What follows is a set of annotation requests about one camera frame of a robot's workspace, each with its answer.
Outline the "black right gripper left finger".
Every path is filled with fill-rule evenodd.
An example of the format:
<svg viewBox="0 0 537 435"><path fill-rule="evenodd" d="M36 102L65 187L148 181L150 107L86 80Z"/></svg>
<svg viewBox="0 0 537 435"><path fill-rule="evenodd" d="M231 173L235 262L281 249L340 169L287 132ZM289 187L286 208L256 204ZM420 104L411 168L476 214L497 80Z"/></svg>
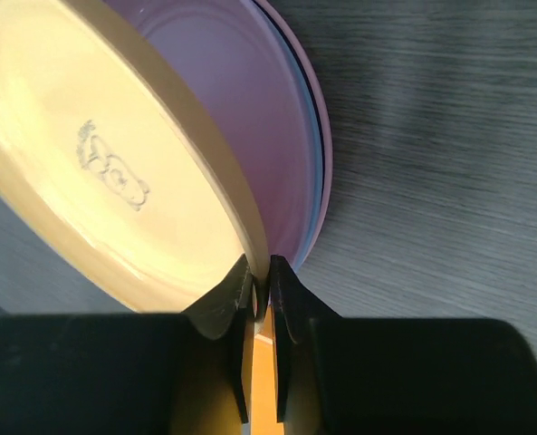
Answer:
<svg viewBox="0 0 537 435"><path fill-rule="evenodd" d="M244 258L173 314L0 315L0 434L240 434L253 277Z"/></svg>

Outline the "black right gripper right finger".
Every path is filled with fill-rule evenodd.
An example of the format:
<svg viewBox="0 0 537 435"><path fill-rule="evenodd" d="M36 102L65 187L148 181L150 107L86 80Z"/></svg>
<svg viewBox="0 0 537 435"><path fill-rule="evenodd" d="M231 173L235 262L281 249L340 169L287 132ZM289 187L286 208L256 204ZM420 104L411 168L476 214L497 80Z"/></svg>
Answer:
<svg viewBox="0 0 537 435"><path fill-rule="evenodd" d="M276 413L288 434L537 434L537 360L493 318L355 318L270 266Z"/></svg>

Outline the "pink plate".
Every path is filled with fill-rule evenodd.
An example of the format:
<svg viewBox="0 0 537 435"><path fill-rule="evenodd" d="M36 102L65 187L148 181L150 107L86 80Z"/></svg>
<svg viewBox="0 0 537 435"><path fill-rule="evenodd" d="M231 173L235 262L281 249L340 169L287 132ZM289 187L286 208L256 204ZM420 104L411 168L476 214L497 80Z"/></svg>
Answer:
<svg viewBox="0 0 537 435"><path fill-rule="evenodd" d="M326 218L326 213L330 202L333 178L333 147L330 117L321 90L320 82L301 42L294 34L291 27L286 23L284 18L268 1L256 1L256 4L281 34L283 40L289 47L289 51L294 55L296 62L302 71L304 80L306 81L308 90L311 94L312 108L317 114L321 137L319 139L320 144L316 146L318 154L321 157L321 163L318 166L318 169L322 173L321 199L318 212L315 214L316 221L314 227L310 230L310 234L306 238L303 251L297 260L297 265L299 266L310 254L313 246L316 243L316 240L321 232L324 219Z"/></svg>

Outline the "yellow wooden-look plate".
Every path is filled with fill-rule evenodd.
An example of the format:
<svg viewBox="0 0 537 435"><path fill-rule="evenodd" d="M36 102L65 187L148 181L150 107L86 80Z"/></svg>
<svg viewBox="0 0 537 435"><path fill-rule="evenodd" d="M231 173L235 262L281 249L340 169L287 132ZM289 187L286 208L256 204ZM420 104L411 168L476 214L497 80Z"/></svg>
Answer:
<svg viewBox="0 0 537 435"><path fill-rule="evenodd" d="M267 241L234 153L101 1L0 1L0 197L136 312L180 312L237 270L265 317Z"/></svg>

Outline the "blue plate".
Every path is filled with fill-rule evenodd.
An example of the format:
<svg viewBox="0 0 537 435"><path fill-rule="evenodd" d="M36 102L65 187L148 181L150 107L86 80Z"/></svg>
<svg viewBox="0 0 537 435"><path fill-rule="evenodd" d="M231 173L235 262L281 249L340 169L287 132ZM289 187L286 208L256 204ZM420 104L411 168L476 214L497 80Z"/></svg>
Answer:
<svg viewBox="0 0 537 435"><path fill-rule="evenodd" d="M281 46L283 47L283 50L286 51L288 54L289 54L289 58L292 59L293 58L293 61L291 61L291 63L294 65L295 67L295 71L297 73L297 81L303 85L304 89L303 89L303 92L304 92L304 99L306 101L306 105L308 106L308 112L310 113L310 120L311 120L311 127L312 127L312 136L313 136L313 139L312 139L312 149L313 149L313 154L314 154L314 164L315 164L315 188L316 188L316 191L313 195L314 197L314 202L313 202L313 207L312 207L312 215L311 215L311 224L310 224L310 229L308 230L308 232L306 233L306 236L304 237L304 240L303 240L303 245L302 245L302 248L299 250L299 253L298 255L296 256L296 258L293 260L292 262L292 268L295 270L295 271L298 271L300 269L300 267L302 266L302 264L304 263L304 260L299 266L297 265L297 260L299 259L300 257L300 254L302 253L303 251L303 248L304 248L304 245L305 245L305 242L306 242L306 238L307 236L310 234L310 230L314 227L314 224L315 224L315 221L316 221L316 217L315 217L315 214L318 212L318 207L319 207L319 204L320 204L320 199L321 199L321 182L322 182L322 173L321 171L318 169L318 166L320 165L321 163L321 157L320 155L318 154L318 151L316 149L316 146L319 145L319 139L321 138L320 137L320 132L319 132L319 125L318 125L318 120L317 120L317 114L315 112L315 110L312 108L312 99L311 99L311 94L310 94L310 91L308 90L308 87L307 87L307 83L306 81L304 80L304 76L302 74L302 71L300 70L299 68L299 65L297 64L296 62L296 59L294 57L293 54L291 54L291 52L289 51L289 47L288 45L285 43L285 41L283 40L281 34L278 32L278 30L275 28L275 26L273 25L273 23L266 17L266 15L264 14L265 16L265 19L271 23L271 26L272 28L274 29L274 32L276 34L279 35L279 38L281 40Z"/></svg>

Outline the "lilac plate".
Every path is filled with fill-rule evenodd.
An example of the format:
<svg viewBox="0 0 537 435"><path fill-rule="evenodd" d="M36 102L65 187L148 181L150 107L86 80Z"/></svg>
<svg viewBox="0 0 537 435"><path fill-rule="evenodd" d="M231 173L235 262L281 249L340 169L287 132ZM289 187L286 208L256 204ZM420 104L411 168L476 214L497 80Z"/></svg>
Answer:
<svg viewBox="0 0 537 435"><path fill-rule="evenodd" d="M167 60L222 131L253 191L269 250L292 265L315 188L303 85L252 1L111 1Z"/></svg>

